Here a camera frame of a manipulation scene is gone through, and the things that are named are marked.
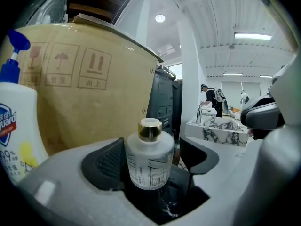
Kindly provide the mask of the brown cardboard box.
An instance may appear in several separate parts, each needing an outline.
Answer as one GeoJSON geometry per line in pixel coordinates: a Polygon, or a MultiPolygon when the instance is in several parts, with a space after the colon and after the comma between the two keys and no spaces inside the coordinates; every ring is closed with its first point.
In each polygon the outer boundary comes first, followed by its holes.
{"type": "Polygon", "coordinates": [[[127,137],[146,117],[161,59],[133,36],[92,16],[18,28],[31,48],[18,58],[20,83],[38,94],[48,155],[127,137]]]}

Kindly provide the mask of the black suitcase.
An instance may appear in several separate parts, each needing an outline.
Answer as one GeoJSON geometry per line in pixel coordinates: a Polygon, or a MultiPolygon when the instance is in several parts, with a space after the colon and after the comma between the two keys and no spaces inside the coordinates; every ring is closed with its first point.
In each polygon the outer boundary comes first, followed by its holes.
{"type": "Polygon", "coordinates": [[[147,118],[162,122],[162,130],[178,139],[182,114],[182,80],[174,72],[158,65],[150,93],[147,118]]]}

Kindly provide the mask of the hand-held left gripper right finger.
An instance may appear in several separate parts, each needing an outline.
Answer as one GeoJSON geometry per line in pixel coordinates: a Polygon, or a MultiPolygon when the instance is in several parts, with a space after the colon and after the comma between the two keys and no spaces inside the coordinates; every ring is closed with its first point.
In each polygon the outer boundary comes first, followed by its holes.
{"type": "Polygon", "coordinates": [[[161,226],[301,226],[301,125],[248,147],[209,200],[161,226]]]}

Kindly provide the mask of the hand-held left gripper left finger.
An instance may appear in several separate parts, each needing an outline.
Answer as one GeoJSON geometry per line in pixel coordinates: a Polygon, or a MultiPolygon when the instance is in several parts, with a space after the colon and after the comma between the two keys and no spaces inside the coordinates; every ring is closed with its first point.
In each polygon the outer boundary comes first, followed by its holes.
{"type": "Polygon", "coordinates": [[[125,195],[124,139],[110,139],[50,156],[18,184],[50,226],[155,226],[125,195]]]}

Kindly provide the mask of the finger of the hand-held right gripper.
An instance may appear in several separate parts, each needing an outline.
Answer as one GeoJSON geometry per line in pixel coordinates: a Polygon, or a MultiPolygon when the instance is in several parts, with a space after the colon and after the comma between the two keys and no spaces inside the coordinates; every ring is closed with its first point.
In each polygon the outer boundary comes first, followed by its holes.
{"type": "Polygon", "coordinates": [[[240,122],[249,129],[253,139],[264,139],[271,131],[285,124],[280,109],[271,95],[248,101],[242,109],[240,122]]]}

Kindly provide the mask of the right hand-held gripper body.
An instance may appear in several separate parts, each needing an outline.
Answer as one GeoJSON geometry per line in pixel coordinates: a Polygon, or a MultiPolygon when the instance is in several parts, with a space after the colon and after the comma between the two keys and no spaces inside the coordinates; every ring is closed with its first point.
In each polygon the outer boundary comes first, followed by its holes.
{"type": "Polygon", "coordinates": [[[270,92],[277,103],[285,124],[301,126],[301,55],[281,70],[270,92]]]}

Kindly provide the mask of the clear small bottle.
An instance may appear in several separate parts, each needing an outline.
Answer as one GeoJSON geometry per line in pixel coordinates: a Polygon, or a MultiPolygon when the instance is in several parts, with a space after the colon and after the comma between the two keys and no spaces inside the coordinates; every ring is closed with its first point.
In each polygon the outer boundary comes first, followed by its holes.
{"type": "Polygon", "coordinates": [[[145,118],[125,141],[127,165],[132,183],[143,190],[163,187],[174,157],[174,138],[162,130],[162,122],[145,118]]]}

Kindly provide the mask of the grey metal appliance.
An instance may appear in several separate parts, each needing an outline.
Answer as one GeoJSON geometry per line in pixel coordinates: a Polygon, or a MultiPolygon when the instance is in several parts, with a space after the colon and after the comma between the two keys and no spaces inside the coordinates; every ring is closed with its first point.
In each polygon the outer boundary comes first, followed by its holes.
{"type": "Polygon", "coordinates": [[[13,23],[12,28],[17,29],[25,26],[66,23],[67,0],[31,0],[21,10],[21,14],[13,23]]]}

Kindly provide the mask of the white soap bottle blue pump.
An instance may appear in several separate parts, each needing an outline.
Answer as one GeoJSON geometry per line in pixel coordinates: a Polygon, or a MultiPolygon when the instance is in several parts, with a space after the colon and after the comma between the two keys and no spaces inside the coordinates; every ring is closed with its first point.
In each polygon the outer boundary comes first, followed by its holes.
{"type": "Polygon", "coordinates": [[[29,172],[48,159],[37,119],[37,92],[18,83],[18,54],[31,47],[29,40],[15,30],[8,37],[11,58],[0,69],[0,162],[16,185],[29,172]]]}

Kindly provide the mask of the marble pattern cabinet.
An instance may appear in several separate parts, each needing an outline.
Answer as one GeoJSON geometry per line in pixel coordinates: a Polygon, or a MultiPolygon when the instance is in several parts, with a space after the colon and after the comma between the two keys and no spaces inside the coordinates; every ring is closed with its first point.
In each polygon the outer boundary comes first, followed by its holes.
{"type": "Polygon", "coordinates": [[[246,147],[251,140],[246,127],[229,117],[202,116],[200,123],[193,118],[186,123],[184,136],[238,147],[246,147]]]}

